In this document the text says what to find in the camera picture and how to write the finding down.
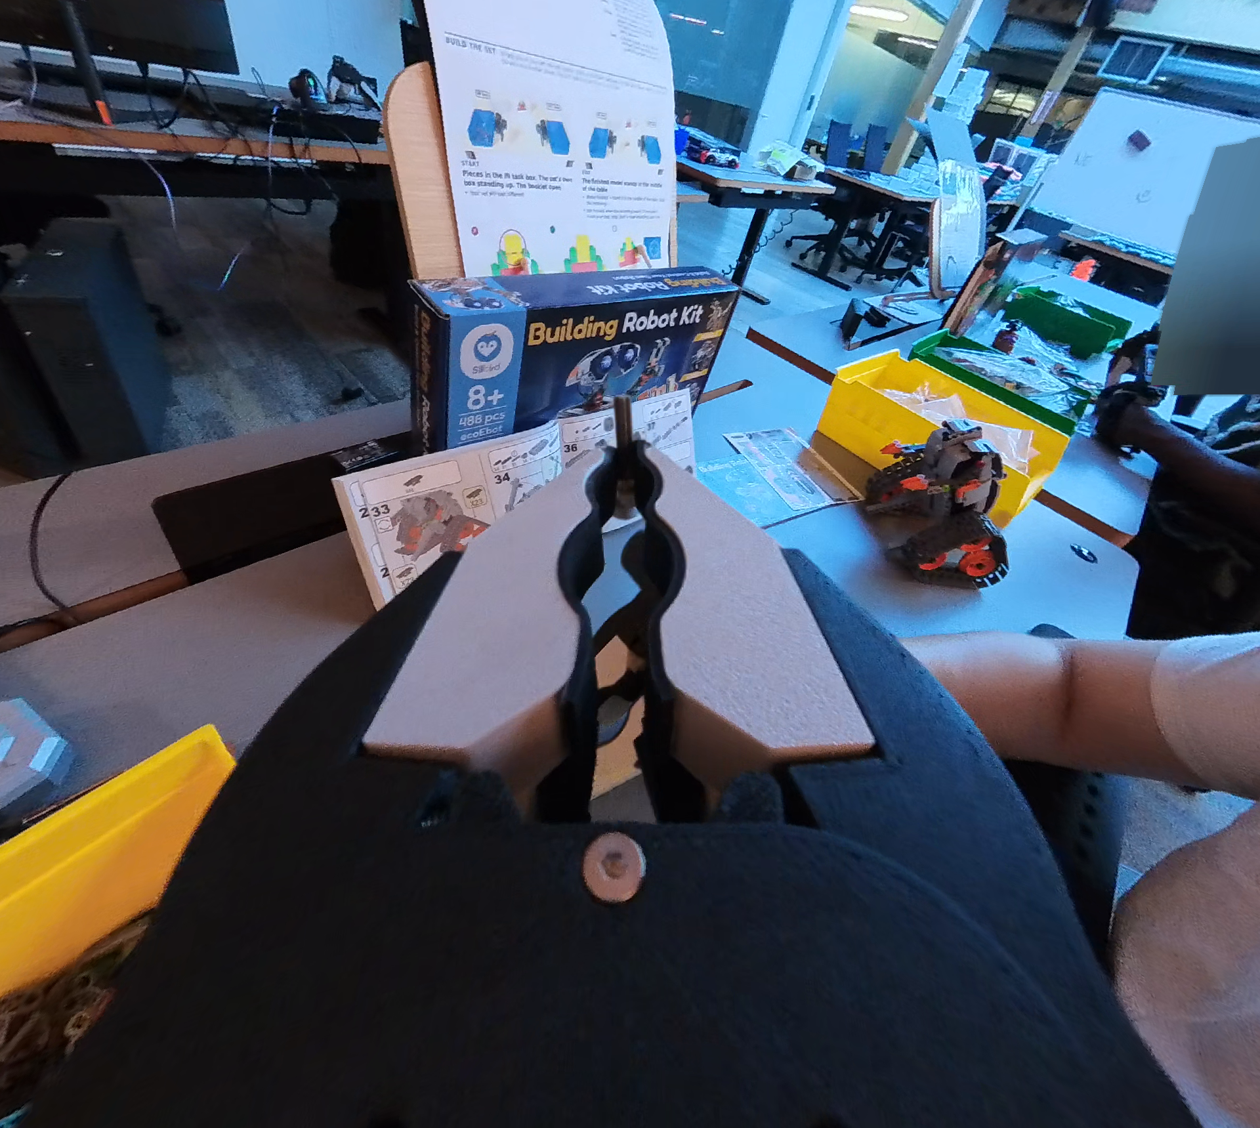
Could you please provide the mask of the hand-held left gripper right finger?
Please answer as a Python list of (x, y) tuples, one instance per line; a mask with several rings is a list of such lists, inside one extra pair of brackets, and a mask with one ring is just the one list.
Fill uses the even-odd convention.
[(630, 453), (643, 527), (636, 753), (659, 821), (701, 821), (732, 779), (874, 754), (783, 548), (672, 459)]

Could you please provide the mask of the dark grey toy axle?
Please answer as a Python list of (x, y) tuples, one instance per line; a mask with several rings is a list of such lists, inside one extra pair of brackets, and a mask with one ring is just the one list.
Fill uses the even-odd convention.
[(634, 434), (632, 403), (628, 396), (618, 395), (613, 401), (614, 451), (613, 472), (615, 479), (613, 515), (628, 519), (636, 510), (638, 454)]

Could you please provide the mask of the person's right forearm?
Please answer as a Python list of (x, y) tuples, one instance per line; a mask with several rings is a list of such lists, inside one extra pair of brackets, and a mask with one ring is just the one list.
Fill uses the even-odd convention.
[(904, 647), (1001, 758), (1201, 788), (1152, 706), (1165, 643), (968, 632), (912, 636)]

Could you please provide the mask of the grey desk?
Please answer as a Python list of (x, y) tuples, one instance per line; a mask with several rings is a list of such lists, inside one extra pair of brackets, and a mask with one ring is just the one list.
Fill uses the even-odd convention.
[[(372, 613), (345, 533), (186, 585), (152, 513), (166, 493), (382, 439), (408, 404), (338, 413), (72, 475), (39, 522), (39, 567), (76, 626), (31, 626), (2, 649), (2, 698), (26, 698), (71, 740), (69, 790), (107, 779), (211, 724), (240, 752), (277, 704)], [(968, 593), (918, 584), (890, 563), (890, 518), (857, 506), (770, 530), (891, 632), (1124, 635), (1136, 565), (1040, 504), (1008, 531), (1010, 571)]]

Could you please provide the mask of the wooden office desk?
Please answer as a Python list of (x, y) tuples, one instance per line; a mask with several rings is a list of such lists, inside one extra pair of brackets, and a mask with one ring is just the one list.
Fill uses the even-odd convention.
[(244, 129), (235, 132), (195, 119), (178, 119), (169, 129), (148, 123), (109, 127), (61, 112), (32, 109), (8, 96), (1, 102), (1, 142), (5, 147), (48, 147), (63, 157), (137, 160), (144, 164), (204, 160), (244, 165), (391, 165), (391, 155), (383, 143), (363, 146), (345, 138), (321, 139), (303, 129)]

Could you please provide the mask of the white printed task sheet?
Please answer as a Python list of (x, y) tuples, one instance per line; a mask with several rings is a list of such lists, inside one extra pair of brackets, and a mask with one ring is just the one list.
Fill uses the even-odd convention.
[(463, 269), (670, 264), (674, 88), (653, 0), (418, 0)]

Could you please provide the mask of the open white instruction booklet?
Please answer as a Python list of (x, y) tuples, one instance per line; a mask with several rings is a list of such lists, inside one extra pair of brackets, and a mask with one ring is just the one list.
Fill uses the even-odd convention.
[(386, 606), (441, 554), (464, 551), (561, 470), (614, 443), (614, 413), (590, 412), (334, 479), (372, 605)]

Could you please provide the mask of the blue toy car booklet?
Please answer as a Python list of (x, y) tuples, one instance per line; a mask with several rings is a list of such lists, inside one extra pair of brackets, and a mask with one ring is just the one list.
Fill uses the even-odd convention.
[(732, 447), (733, 455), (722, 462), (719, 468), (706, 474), (706, 481), (720, 497), (732, 508), (758, 527), (783, 523), (798, 515), (811, 514), (827, 509), (794, 512), (770, 489), (764, 479), (754, 471), (752, 463), (744, 456), (741, 446), (745, 434), (752, 432), (733, 432), (724, 435), (725, 442)]

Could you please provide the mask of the orange car booklet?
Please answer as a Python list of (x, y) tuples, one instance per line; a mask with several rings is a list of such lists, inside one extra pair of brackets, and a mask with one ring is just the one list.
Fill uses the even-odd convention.
[(748, 433), (740, 450), (794, 512), (858, 502), (855, 487), (790, 428)]

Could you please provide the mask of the tracked toy robot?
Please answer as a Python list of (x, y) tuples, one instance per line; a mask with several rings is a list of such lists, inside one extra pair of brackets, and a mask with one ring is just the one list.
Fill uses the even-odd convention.
[(998, 584), (1009, 569), (1005, 538), (989, 518), (1005, 477), (984, 428), (945, 418), (924, 443), (886, 443), (890, 464), (865, 483), (871, 513), (925, 521), (888, 556), (914, 580), (963, 589)]

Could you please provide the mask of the green plastic bin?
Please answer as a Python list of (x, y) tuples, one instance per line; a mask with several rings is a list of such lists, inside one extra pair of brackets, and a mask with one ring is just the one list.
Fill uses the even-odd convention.
[(1073, 433), (1094, 400), (1094, 388), (1071, 366), (1038, 354), (1004, 353), (941, 329), (909, 355), (1021, 413)]
[(1002, 317), (1030, 329), (1048, 345), (1079, 359), (1093, 358), (1122, 342), (1131, 323), (1054, 289), (1019, 286), (1008, 298)]

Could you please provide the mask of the colourful standing box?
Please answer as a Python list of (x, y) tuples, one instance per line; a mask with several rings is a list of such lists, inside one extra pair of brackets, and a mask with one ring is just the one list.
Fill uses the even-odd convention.
[(1006, 231), (987, 248), (942, 317), (942, 328), (964, 337), (977, 317), (992, 317), (1000, 311), (1016, 285), (1012, 266), (1031, 262), (1042, 252), (1047, 236), (1035, 230)]

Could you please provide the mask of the grey toy hub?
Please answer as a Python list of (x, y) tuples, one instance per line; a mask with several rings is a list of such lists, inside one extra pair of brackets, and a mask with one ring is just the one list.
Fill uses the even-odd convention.
[(73, 761), (73, 748), (22, 698), (1, 700), (1, 818), (14, 818), (53, 799)]

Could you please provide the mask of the black computer tower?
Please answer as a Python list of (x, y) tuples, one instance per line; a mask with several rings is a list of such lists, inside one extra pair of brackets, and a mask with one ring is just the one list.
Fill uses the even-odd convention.
[(2, 285), (2, 468), (42, 477), (157, 453), (169, 400), (122, 228), (55, 219)]

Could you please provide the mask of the white whiteboard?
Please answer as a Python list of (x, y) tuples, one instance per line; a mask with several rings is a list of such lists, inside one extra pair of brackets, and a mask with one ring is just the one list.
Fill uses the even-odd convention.
[(1102, 91), (1031, 209), (1176, 256), (1212, 153), (1233, 131), (1214, 112)]

